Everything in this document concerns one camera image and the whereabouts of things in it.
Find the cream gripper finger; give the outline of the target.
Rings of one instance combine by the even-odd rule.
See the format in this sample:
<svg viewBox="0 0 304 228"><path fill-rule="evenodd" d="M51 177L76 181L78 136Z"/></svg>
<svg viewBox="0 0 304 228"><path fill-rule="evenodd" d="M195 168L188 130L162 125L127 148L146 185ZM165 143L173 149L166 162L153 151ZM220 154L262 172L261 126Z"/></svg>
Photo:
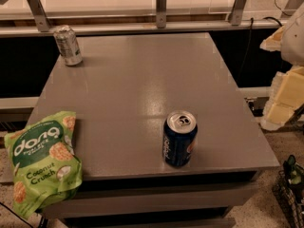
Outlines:
<svg viewBox="0 0 304 228"><path fill-rule="evenodd" d="M278 72L272 81L260 125L263 129L276 131L303 105L304 67L293 66L286 73Z"/></svg>
<svg viewBox="0 0 304 228"><path fill-rule="evenodd" d="M284 26L278 28L272 35L264 39L259 47L271 52L280 51L283 31Z"/></svg>

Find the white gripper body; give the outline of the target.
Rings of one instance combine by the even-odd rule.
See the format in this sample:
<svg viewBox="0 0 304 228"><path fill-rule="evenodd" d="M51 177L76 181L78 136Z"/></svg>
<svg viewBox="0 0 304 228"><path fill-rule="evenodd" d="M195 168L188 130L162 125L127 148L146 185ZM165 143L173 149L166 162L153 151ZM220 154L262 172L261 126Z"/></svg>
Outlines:
<svg viewBox="0 0 304 228"><path fill-rule="evenodd" d="M281 38L281 57L290 64L304 66L304 4L285 25Z"/></svg>

